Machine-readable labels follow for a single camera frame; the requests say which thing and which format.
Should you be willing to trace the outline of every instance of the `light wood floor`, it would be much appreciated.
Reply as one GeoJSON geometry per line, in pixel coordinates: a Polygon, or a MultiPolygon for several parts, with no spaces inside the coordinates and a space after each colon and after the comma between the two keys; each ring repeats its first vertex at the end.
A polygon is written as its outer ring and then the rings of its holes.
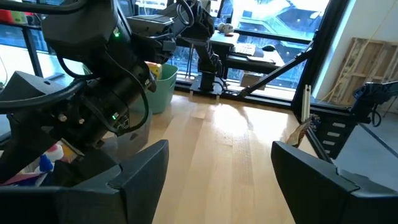
{"type": "MultiPolygon", "coordinates": [[[[290,111],[176,92],[149,136],[170,143],[154,223],[294,223],[270,153],[297,126],[290,111]]],[[[307,139],[300,148],[315,155],[307,139]]]]}

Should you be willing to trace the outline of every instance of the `trash bin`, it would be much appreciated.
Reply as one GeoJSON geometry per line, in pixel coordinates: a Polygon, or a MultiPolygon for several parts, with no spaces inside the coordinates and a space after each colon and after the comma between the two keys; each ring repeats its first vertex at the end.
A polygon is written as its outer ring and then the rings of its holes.
{"type": "MultiPolygon", "coordinates": [[[[156,81],[156,92],[146,91],[149,108],[154,114],[165,111],[172,101],[177,72],[178,68],[176,66],[164,64],[162,66],[162,78],[156,81]]],[[[144,112],[145,107],[142,97],[136,100],[132,108],[142,113],[144,112]]]]}

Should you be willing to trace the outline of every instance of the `wooden pallet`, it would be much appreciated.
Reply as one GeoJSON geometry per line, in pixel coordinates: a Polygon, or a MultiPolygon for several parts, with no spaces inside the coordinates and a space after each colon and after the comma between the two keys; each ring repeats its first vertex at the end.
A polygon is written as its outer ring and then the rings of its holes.
{"type": "Polygon", "coordinates": [[[329,102],[352,106],[353,92],[366,82],[398,80],[398,43],[353,38],[341,63],[329,102]]]}

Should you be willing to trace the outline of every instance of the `white wall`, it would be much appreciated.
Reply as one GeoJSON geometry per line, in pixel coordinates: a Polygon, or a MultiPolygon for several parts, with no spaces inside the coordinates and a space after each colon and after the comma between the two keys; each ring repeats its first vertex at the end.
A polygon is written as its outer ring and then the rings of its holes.
{"type": "MultiPolygon", "coordinates": [[[[322,99],[332,89],[353,37],[370,38],[397,0],[351,0],[329,49],[313,96],[322,99]]],[[[398,3],[373,39],[398,42],[398,3]]]]}

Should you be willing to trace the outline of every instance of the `glass window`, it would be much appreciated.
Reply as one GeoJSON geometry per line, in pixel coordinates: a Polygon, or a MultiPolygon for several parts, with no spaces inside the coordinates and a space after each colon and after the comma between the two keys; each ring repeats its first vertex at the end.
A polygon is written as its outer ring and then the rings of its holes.
{"type": "MultiPolygon", "coordinates": [[[[214,11],[220,10],[220,3],[217,2],[216,4],[213,4],[213,2],[211,2],[211,8],[214,11]]],[[[214,18],[214,24],[217,26],[220,23],[226,23],[226,20],[231,17],[232,12],[233,12],[233,0],[224,0],[223,8],[221,9],[220,18],[216,17],[218,12],[216,14],[211,15],[214,18]]]]}
{"type": "MultiPolygon", "coordinates": [[[[254,44],[256,47],[262,48],[265,45],[274,45],[277,49],[282,60],[287,63],[291,61],[297,54],[302,52],[307,45],[295,44],[280,40],[270,40],[259,37],[249,37],[246,35],[240,35],[238,39],[239,43],[254,44]]],[[[297,65],[296,67],[285,72],[275,80],[271,81],[269,85],[281,86],[286,88],[296,89],[299,84],[300,77],[303,73],[305,62],[297,65]]],[[[231,69],[228,72],[228,78],[232,80],[240,81],[243,76],[243,71],[237,69],[231,69]]]]}
{"type": "Polygon", "coordinates": [[[234,0],[232,23],[242,30],[311,40],[329,0],[234,0]]]}
{"type": "MultiPolygon", "coordinates": [[[[180,73],[186,73],[188,71],[188,59],[189,59],[189,48],[188,47],[177,47],[172,58],[167,61],[168,64],[175,65],[178,67],[180,73]]],[[[199,56],[197,51],[193,49],[193,57],[191,63],[191,75],[198,74],[198,60],[199,56]]]]}
{"type": "Polygon", "coordinates": [[[34,75],[26,48],[0,44],[0,57],[0,82],[8,82],[15,71],[34,75]]]}
{"type": "MultiPolygon", "coordinates": [[[[44,78],[50,77],[57,73],[67,74],[58,63],[56,55],[52,55],[47,52],[37,52],[37,57],[39,58],[40,67],[42,69],[44,78]]],[[[67,59],[64,59],[64,61],[71,71],[79,75],[85,74],[85,70],[81,62],[75,62],[67,59]]]]}
{"type": "Polygon", "coordinates": [[[167,7],[167,0],[136,0],[139,15],[154,15],[167,7]]]}

